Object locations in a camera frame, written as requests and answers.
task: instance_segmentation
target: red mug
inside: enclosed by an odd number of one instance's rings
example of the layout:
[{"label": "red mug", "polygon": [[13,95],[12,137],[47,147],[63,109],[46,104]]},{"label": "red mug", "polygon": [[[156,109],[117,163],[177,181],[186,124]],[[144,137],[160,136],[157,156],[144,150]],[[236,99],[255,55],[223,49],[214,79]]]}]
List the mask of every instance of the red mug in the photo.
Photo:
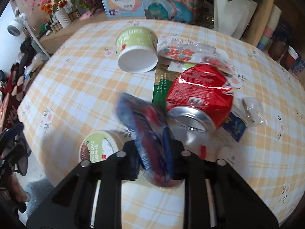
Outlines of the red mug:
[{"label": "red mug", "polygon": [[298,59],[298,54],[296,51],[290,46],[288,51],[283,56],[282,60],[280,61],[280,65],[283,66],[286,70],[289,70],[293,64]]}]

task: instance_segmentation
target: clear plastic bag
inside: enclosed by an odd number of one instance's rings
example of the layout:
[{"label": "clear plastic bag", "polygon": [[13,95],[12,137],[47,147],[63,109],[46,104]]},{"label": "clear plastic bag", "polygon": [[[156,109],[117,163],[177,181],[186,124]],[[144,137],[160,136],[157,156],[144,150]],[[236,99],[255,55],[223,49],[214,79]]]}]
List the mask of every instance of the clear plastic bag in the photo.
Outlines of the clear plastic bag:
[{"label": "clear plastic bag", "polygon": [[268,121],[264,116],[262,102],[254,97],[244,97],[239,100],[240,109],[249,122],[248,127],[266,126]]},{"label": "clear plastic bag", "polygon": [[175,44],[175,42],[171,42],[159,51],[159,55],[168,59],[195,64],[203,62],[205,58],[219,58],[214,46],[202,43]]}]

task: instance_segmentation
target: wall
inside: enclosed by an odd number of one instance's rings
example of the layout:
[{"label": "wall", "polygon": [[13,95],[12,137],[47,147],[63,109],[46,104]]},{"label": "wall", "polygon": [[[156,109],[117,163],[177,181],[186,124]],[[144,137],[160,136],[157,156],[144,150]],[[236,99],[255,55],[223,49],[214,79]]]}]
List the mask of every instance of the wall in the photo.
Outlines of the wall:
[{"label": "wall", "polygon": [[0,17],[0,70],[6,73],[10,72],[20,52],[20,45],[25,40],[24,33],[15,37],[7,31],[7,26],[13,19],[15,16],[9,3]]},{"label": "wall", "polygon": [[28,0],[25,2],[24,0],[15,0],[16,4],[19,8],[20,13],[26,14],[26,20],[28,21],[29,25],[33,27],[35,30],[33,32],[38,35],[40,32],[41,25],[46,21],[45,17],[47,14],[40,9],[40,7],[35,6],[34,14],[30,15],[32,11],[31,3],[32,0]]}]

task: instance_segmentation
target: blue package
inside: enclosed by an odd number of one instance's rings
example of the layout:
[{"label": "blue package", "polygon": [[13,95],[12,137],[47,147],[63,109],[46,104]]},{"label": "blue package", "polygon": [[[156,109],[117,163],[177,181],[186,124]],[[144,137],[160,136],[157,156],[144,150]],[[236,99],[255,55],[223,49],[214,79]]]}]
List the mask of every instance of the blue package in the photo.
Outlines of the blue package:
[{"label": "blue package", "polygon": [[116,104],[116,114],[122,124],[137,134],[135,145],[148,173],[144,176],[149,176],[151,183],[161,187],[176,186],[180,183],[172,180],[172,133],[163,113],[150,103],[122,93]]},{"label": "blue package", "polygon": [[239,142],[247,126],[240,117],[234,114],[234,112],[231,112],[223,123],[222,128],[224,128],[236,142]]}]

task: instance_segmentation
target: can lid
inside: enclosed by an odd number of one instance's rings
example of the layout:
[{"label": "can lid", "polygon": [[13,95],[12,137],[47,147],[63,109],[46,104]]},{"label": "can lid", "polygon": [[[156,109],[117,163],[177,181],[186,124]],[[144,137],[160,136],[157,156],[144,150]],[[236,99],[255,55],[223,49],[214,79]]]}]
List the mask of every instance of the can lid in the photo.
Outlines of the can lid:
[{"label": "can lid", "polygon": [[216,126],[212,119],[205,112],[194,107],[173,107],[169,110],[167,115],[173,119],[177,125],[190,130],[204,133],[212,133],[216,130]]}]

